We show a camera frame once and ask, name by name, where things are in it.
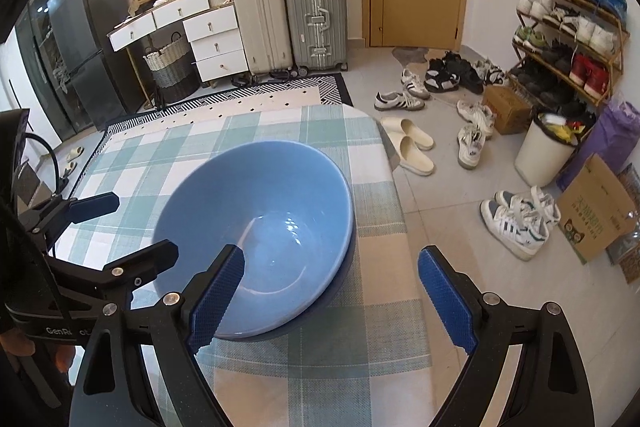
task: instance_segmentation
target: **bowl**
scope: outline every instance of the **bowl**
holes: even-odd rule
[[[225,245],[238,245],[244,277],[215,336],[263,335],[330,288],[346,257],[350,264],[353,232],[349,185],[324,153],[291,141],[244,144],[201,165],[167,201],[153,241],[169,239],[179,258],[156,289],[182,291]]]

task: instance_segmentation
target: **trash bag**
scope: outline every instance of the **trash bag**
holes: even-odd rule
[[[640,112],[624,100],[611,100],[574,159],[562,170],[558,187],[566,190],[592,154],[600,156],[614,174],[619,174],[639,139]]]

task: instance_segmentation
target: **plaid tablecloth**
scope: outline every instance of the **plaid tablecloth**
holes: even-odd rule
[[[331,305],[298,331],[260,343],[214,340],[198,363],[237,427],[411,427],[434,416],[431,359],[396,187],[376,126],[347,105],[230,116],[110,138],[76,191],[114,191],[114,214],[69,228],[58,256],[101,269],[151,242],[168,198],[190,172],[231,147],[288,139],[328,155],[350,182],[357,248]],[[224,172],[219,180],[224,182]],[[134,307],[158,296],[135,292]],[[179,425],[153,350],[144,349],[167,425]]]

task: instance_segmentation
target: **white drawer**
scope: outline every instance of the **white drawer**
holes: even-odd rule
[[[218,55],[244,49],[242,47],[242,39],[240,38],[240,30],[231,30],[205,37],[204,39],[198,39],[191,43],[191,47],[196,60],[218,57]]]
[[[189,42],[238,28],[236,10],[233,6],[201,13],[185,20],[183,24]]]
[[[154,17],[151,13],[147,13],[140,17],[140,19],[136,19],[114,31],[109,36],[109,40],[113,46],[113,51],[116,52],[154,31],[156,31]]]
[[[172,22],[185,19],[209,9],[209,0],[174,0],[153,11],[156,26],[162,28]]]
[[[215,80],[228,74],[242,73],[249,68],[246,64],[244,51],[231,52],[218,57],[206,58],[196,62],[203,82]]]

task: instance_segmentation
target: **screw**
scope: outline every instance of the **screw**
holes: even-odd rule
[[[549,302],[546,304],[546,311],[548,311],[552,315],[559,315],[562,312],[562,308],[555,302]]]
[[[482,296],[482,300],[489,304],[489,306],[500,304],[500,298],[495,293],[485,293]]]
[[[102,313],[109,317],[110,315],[113,315],[117,309],[118,307],[116,306],[116,304],[109,303],[104,308],[102,308]]]
[[[174,304],[177,304],[179,300],[180,294],[175,292],[167,293],[167,295],[162,297],[162,302],[164,302],[164,304],[166,304],[167,306],[173,306]]]

